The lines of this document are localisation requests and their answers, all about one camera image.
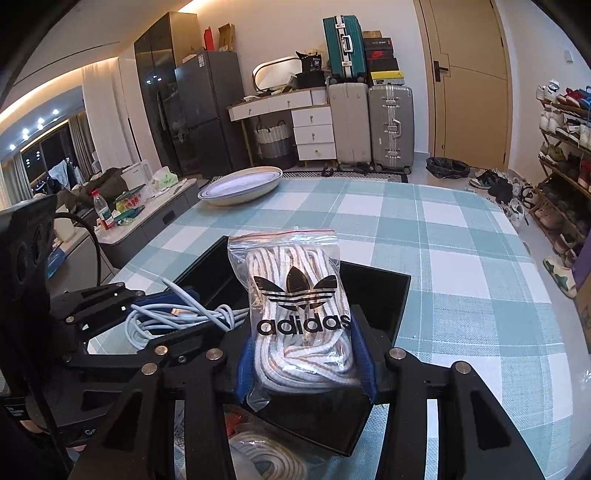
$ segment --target white drawer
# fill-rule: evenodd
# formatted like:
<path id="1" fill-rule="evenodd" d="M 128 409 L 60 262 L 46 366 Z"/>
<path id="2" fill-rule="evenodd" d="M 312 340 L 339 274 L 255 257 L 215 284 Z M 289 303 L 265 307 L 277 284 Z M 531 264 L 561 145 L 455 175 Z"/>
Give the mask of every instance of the white drawer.
<path id="1" fill-rule="evenodd" d="M 332 125 L 315 125 L 313 127 L 294 128 L 295 143 L 298 145 L 306 143 L 334 143 Z"/>
<path id="2" fill-rule="evenodd" d="M 312 105 L 326 105 L 328 103 L 326 88 L 313 89 L 310 92 L 312 93 Z"/>
<path id="3" fill-rule="evenodd" d="M 336 158 L 334 143 L 298 145 L 300 160 L 333 160 Z"/>
<path id="4" fill-rule="evenodd" d="M 294 127 L 309 127 L 310 125 L 332 125 L 332 115 L 330 114 L 329 106 L 292 110 L 291 117 L 294 121 Z"/>
<path id="5" fill-rule="evenodd" d="M 312 106 L 312 97 L 310 96 L 309 90 L 270 96 L 267 97 L 266 100 L 267 104 L 269 105 L 270 112 L 279 112 L 281 110 Z"/>
<path id="6" fill-rule="evenodd" d="M 267 104 L 267 99 L 255 100 L 253 102 L 233 106 L 229 109 L 229 112 L 230 120 L 241 120 L 242 118 L 269 113 L 269 105 Z"/>

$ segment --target black cable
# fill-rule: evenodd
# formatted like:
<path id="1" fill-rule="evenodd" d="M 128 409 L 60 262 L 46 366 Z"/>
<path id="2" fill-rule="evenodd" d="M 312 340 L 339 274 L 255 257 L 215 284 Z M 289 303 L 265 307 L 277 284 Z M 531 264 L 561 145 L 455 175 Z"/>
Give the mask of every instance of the black cable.
<path id="1" fill-rule="evenodd" d="M 85 220 L 83 220 L 81 217 L 74 215 L 73 213 L 69 213 L 69 212 L 56 212 L 54 218 L 68 218 L 70 220 L 73 220 L 74 222 L 78 222 L 79 224 L 81 224 L 84 228 L 86 228 L 88 230 L 88 233 L 90 233 L 90 238 L 92 238 L 92 241 L 95 245 L 95 249 L 96 249 L 96 286 L 100 287 L 100 279 L 101 279 L 101 272 L 100 272 L 100 266 L 101 266 L 101 261 L 100 261 L 100 245 L 99 245 L 99 239 L 96 237 L 95 234 L 95 229 L 90 226 Z"/>

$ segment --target beige suitcase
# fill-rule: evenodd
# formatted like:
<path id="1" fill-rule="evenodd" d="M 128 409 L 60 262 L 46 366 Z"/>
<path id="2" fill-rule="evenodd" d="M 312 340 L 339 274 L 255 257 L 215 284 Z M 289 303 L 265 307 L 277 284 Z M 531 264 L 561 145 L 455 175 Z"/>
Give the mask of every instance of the beige suitcase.
<path id="1" fill-rule="evenodd" d="M 340 83 L 329 86 L 330 113 L 339 163 L 371 162 L 368 86 Z"/>

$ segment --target door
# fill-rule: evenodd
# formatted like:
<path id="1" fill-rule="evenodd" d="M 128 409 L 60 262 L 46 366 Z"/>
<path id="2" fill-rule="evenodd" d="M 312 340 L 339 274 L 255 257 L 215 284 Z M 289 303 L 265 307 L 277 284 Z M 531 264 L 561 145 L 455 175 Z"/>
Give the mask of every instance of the door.
<path id="1" fill-rule="evenodd" d="M 205 178 L 211 179 L 232 172 L 220 120 L 212 120 L 192 128 L 189 137 L 197 155 L 199 171 Z"/>
<path id="2" fill-rule="evenodd" d="M 419 0 L 419 4 L 431 57 L 434 155 L 504 170 L 509 82 L 491 0 Z"/>
<path id="3" fill-rule="evenodd" d="M 217 108 L 206 52 L 175 70 L 178 93 L 189 128 L 217 118 Z"/>

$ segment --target refrigerator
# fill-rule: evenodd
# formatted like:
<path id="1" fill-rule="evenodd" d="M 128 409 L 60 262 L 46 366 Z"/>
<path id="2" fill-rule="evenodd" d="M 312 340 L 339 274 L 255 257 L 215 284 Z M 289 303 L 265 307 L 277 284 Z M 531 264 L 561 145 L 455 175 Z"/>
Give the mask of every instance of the refrigerator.
<path id="1" fill-rule="evenodd" d="M 203 51 L 175 70 L 196 167 L 208 179 L 250 167 L 241 126 L 228 107 L 242 101 L 238 55 Z"/>

